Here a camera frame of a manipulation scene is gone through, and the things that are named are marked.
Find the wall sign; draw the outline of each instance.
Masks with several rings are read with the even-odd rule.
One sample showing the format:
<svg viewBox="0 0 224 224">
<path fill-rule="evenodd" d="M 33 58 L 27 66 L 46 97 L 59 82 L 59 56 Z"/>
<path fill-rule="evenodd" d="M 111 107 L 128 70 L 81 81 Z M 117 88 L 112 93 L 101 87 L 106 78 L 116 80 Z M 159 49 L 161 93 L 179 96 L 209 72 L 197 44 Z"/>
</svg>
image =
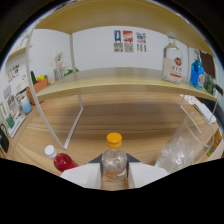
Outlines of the wall sign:
<svg viewBox="0 0 224 224">
<path fill-rule="evenodd" d="M 146 52 L 146 33 L 136 32 L 137 51 Z"/>
<path fill-rule="evenodd" d="M 124 38 L 124 50 L 125 52 L 134 52 L 133 46 L 133 32 L 128 30 L 123 30 Z"/>
<path fill-rule="evenodd" d="M 123 50 L 123 43 L 121 43 L 121 31 L 120 30 L 114 31 L 114 40 L 115 40 L 114 52 L 123 52 L 124 50 Z"/>
</svg>

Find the orange bottle cap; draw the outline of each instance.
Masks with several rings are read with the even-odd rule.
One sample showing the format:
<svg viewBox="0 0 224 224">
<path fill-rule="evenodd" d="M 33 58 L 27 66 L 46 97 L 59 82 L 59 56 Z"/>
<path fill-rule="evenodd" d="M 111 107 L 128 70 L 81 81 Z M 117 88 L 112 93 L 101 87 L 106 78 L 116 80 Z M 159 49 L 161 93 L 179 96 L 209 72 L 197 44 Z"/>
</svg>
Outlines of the orange bottle cap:
<svg viewBox="0 0 224 224">
<path fill-rule="evenodd" d="M 122 136 L 119 133 L 110 133 L 107 135 L 107 144 L 110 148 L 121 146 Z"/>
</svg>

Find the red bottle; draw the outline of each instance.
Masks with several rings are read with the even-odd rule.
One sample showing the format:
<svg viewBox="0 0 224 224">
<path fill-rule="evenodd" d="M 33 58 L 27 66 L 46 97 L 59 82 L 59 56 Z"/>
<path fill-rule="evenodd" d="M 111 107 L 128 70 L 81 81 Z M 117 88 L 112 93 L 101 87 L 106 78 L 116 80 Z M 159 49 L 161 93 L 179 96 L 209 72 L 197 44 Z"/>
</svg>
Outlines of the red bottle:
<svg viewBox="0 0 224 224">
<path fill-rule="evenodd" d="M 57 153 L 53 145 L 48 145 L 45 148 L 45 153 L 49 158 L 54 160 L 54 166 L 60 172 L 78 167 L 78 164 L 70 156 L 64 153 Z"/>
</svg>

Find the clear plastic bottle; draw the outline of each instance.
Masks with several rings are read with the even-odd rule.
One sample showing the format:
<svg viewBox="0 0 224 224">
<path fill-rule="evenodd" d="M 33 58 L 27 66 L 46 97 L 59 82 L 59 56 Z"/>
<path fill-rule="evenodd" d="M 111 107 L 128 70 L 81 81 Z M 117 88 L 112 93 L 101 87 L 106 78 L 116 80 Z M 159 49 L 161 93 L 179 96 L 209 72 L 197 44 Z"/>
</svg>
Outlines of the clear plastic bottle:
<svg viewBox="0 0 224 224">
<path fill-rule="evenodd" d="M 107 144 L 110 147 L 102 155 L 103 172 L 105 178 L 112 182 L 123 179 L 126 173 L 127 155 L 120 149 L 122 136 L 119 133 L 107 135 Z"/>
<path fill-rule="evenodd" d="M 167 32 L 169 44 L 164 48 L 162 79 L 180 83 L 182 77 L 183 55 L 180 49 L 176 46 L 176 34 Z"/>
<path fill-rule="evenodd" d="M 196 59 L 194 60 L 194 63 L 191 65 L 190 84 L 195 88 L 201 90 L 203 88 L 205 80 L 205 71 L 202 68 L 200 51 L 195 49 L 194 52 L 196 54 Z"/>
<path fill-rule="evenodd" d="M 45 148 L 45 153 L 49 158 L 54 160 L 54 166 L 60 172 L 78 167 L 78 164 L 70 156 L 65 153 L 57 153 L 53 145 L 48 145 Z"/>
</svg>

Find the shelf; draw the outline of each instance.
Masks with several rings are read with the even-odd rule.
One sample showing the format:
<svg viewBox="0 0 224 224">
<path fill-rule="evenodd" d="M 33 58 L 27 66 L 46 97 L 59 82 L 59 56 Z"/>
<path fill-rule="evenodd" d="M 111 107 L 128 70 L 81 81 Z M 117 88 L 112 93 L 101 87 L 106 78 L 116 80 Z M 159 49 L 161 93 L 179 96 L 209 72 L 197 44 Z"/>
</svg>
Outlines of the shelf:
<svg viewBox="0 0 224 224">
<path fill-rule="evenodd" d="M 14 51 L 12 54 L 9 55 L 6 62 L 8 62 L 9 60 L 13 59 L 14 57 L 16 57 L 22 53 L 25 53 L 25 52 L 26 52 L 26 47 L 22 47 L 19 50 Z"/>
<path fill-rule="evenodd" d="M 37 94 L 39 101 L 59 97 L 110 93 L 160 92 L 185 94 L 216 101 L 205 90 L 198 90 L 182 78 L 180 84 L 161 80 L 161 71 L 146 68 L 102 68 L 72 73 L 44 88 Z"/>
<path fill-rule="evenodd" d="M 52 29 L 67 34 L 104 26 L 133 26 L 166 34 L 215 57 L 201 34 L 178 13 L 145 0 L 83 0 L 69 4 L 41 20 L 36 29 Z"/>
</svg>

